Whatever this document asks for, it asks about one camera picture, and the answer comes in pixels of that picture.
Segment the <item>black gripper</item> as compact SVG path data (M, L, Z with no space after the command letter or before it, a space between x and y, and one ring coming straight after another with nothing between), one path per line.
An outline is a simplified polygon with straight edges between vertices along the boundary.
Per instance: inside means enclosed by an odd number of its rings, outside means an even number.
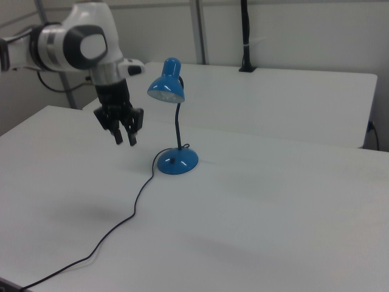
M110 85L96 85L95 90L101 107L94 110L94 115L102 128L108 130L116 144L120 145L123 142L119 129L121 121L128 134L130 146L135 146L136 134L143 126L144 110L133 108L126 80Z

